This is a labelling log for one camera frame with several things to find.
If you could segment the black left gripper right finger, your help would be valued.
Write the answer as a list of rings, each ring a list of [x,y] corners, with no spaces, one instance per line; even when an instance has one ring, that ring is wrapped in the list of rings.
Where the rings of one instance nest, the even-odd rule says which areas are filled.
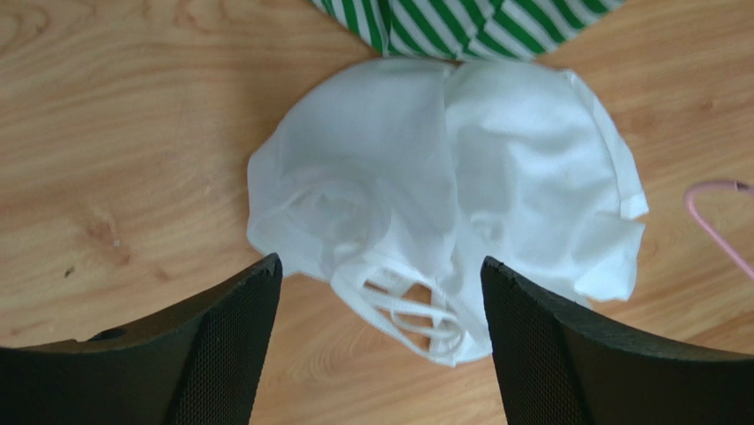
[[[510,424],[750,424],[753,358],[632,328],[486,258],[481,287]]]

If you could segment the green striped tank top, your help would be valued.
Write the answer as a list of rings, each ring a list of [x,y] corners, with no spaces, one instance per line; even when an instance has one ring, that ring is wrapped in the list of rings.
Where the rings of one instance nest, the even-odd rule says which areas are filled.
[[[312,0],[383,57],[531,62],[621,7],[614,0]]]

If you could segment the white tank top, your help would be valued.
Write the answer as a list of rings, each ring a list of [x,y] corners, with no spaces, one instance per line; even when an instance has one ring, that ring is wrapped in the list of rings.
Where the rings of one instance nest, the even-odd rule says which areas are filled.
[[[492,351],[486,257],[580,305],[635,287],[646,197],[569,70],[364,62],[303,97],[247,174],[250,244],[437,364]]]

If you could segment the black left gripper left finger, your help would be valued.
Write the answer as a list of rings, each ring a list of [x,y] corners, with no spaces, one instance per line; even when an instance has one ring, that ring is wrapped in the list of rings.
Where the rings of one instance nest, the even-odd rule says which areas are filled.
[[[248,423],[282,270],[271,254],[217,286],[89,340],[3,348],[2,423]]]

